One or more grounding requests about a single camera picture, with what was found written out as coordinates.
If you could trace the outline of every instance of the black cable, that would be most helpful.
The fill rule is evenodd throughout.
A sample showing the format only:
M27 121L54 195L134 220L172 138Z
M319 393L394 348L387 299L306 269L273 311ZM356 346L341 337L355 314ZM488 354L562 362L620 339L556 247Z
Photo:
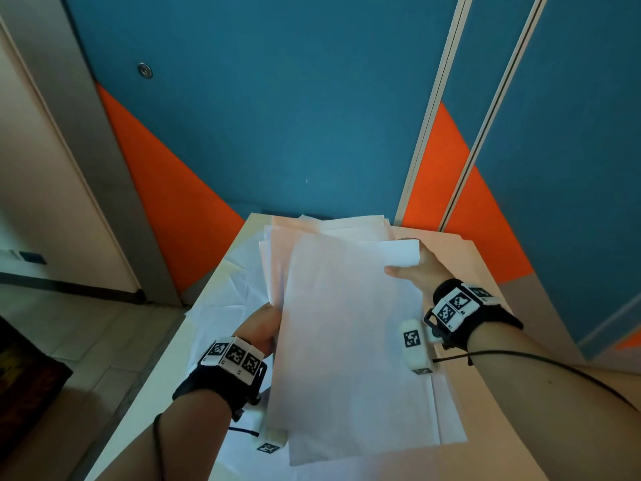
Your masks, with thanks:
M460 358L470 358L471 356L482 356L482 355L508 355L508 356L522 356L524 358L531 358L535 360L542 361L544 363L549 363L553 364L555 366L558 366L559 368L563 368L565 371L572 372L574 374L578 374L581 378L584 378L588 381L591 381L595 385L609 391L612 393L614 396L619 398L620 400L623 400L626 402L630 407L635 409L637 412L637 407L632 405L628 399L626 399L621 393L617 392L614 388L607 386L605 383L602 381L597 380L593 376L590 376L587 373L582 372L580 369L573 368L572 366L568 366L567 364L559 363L558 361L551 360L550 358L546 358L545 356L538 356L538 355L532 355L530 353L521 353L519 351L506 351L503 349L489 349L487 351L476 351L474 353L467 353L465 355L457 355L457 356L450 356L449 358L437 358L435 360L432 360L434 363L440 363L442 361L450 361L453 359L460 359Z
M236 432L245 432L245 434L250 434L251 436L254 436L254 437L258 437L260 435L260 432L256 432L255 430L241 429L239 427L229 427L228 430L234 430Z
M158 465L158 479L160 481L165 481L165 463L162 458L162 446L160 445L160 416L162 414L156 415L154 419L153 426L151 431L154 436L154 449L156 451L156 464Z

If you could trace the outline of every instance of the screw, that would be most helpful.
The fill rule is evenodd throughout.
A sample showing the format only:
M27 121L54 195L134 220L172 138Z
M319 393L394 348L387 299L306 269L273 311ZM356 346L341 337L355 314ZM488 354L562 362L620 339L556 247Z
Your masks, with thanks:
M138 73L145 79L151 79L152 77L154 77L154 73L151 70L151 67L149 67L144 62L138 64Z

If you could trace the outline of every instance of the wrist-mounted device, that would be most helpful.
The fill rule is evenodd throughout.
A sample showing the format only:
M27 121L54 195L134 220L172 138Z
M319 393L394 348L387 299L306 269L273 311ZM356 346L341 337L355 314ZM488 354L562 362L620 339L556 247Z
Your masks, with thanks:
M229 404L231 418L237 422L246 403L260 402L260 386L267 372L264 358L265 355L247 341L223 337L207 350L172 399L195 390L212 390Z
M505 323L523 329L523 323L501 307L501 301L482 287L451 278L438 286L433 308L423 318L435 336L447 346L467 351L467 341L482 323ZM430 317L436 318L436 325Z

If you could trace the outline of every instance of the orange stripe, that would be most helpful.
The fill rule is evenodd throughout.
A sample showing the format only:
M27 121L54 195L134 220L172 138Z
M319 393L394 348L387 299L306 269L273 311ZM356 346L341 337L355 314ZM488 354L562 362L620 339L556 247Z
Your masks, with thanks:
M469 153L454 120L440 103L405 210L404 227L438 229Z
M629 337L625 341L617 344L615 349L627 349L629 347L641 346L641 331L637 332L633 336Z
M445 228L474 241L498 283L533 273L492 192L474 166Z
M181 293L220 263L244 221L99 85L98 92Z

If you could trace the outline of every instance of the forearm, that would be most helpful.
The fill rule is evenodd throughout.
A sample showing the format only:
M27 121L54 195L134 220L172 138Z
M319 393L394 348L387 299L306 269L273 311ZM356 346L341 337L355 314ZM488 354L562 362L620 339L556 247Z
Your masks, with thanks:
M160 440L165 479L205 481L231 422L229 405L210 390L176 399L162 414ZM145 429L98 478L99 481L159 479L151 426Z
M483 323L469 352L507 349L551 358L522 331ZM474 364L525 446L552 480L627 480L641 475L641 414L555 365L505 355Z

